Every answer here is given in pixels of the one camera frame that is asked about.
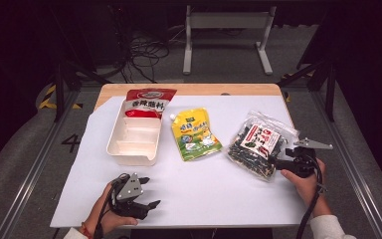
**plastic packaging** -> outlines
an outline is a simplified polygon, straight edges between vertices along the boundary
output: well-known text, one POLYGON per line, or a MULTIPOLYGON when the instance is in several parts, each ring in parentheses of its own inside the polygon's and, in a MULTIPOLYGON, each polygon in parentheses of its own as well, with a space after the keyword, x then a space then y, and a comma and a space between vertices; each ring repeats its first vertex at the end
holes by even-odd
POLYGON ((204 108, 179 113, 172 123, 172 131, 184 161, 222 149, 222 143, 210 132, 209 116, 204 108))
POLYGON ((251 111, 225 152, 232 161, 270 181, 276 170, 270 160, 282 158, 288 143, 298 136, 293 127, 251 111))
POLYGON ((125 100, 125 115, 129 118, 162 118, 162 113, 175 96, 174 89, 129 90, 125 100))

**white plastic container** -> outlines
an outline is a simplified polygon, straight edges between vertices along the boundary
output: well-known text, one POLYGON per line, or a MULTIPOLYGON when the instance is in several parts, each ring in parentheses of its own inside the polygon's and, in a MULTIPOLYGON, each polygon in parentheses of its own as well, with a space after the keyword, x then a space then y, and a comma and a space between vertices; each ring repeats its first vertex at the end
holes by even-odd
POLYGON ((160 130, 161 119, 126 117, 123 102, 110 134, 107 153, 121 165, 151 166, 156 162, 160 130))

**white metal frame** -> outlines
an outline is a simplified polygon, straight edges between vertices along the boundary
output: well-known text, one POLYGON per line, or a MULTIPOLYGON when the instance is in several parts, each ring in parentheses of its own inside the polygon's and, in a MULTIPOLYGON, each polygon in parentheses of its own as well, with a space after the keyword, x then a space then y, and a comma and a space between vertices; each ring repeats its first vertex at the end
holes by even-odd
POLYGON ((265 73, 271 75, 273 70, 266 54, 266 43, 275 18, 275 12, 276 7, 271 7, 269 12, 191 12, 191 6, 188 5, 186 13, 186 46, 183 74, 191 74, 191 29, 262 28, 263 39, 261 42, 256 42, 256 46, 265 73))

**black cable tie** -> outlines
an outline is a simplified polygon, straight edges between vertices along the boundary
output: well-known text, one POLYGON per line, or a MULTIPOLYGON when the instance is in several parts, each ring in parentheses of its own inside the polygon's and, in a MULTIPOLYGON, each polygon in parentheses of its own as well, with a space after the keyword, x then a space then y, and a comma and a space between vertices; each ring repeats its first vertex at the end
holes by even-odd
POLYGON ((317 192, 318 193, 324 193, 324 192, 327 192, 327 188, 323 185, 323 184, 320 184, 319 182, 317 182, 317 192))

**white tabletop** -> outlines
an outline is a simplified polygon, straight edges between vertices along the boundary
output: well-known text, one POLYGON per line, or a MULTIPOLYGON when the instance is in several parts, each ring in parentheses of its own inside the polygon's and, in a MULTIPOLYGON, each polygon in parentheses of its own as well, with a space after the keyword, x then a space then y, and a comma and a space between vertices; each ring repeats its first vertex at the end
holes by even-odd
POLYGON ((175 96, 163 113, 153 166, 123 166, 106 152, 124 97, 114 97, 89 118, 51 227, 80 226, 108 182, 122 173, 149 177, 135 202, 161 200, 138 228, 275 227, 297 225, 305 212, 293 185, 276 172, 265 182, 217 152, 184 162, 171 130, 172 114, 206 108, 210 130, 227 147, 250 110, 292 125, 281 96, 175 96))

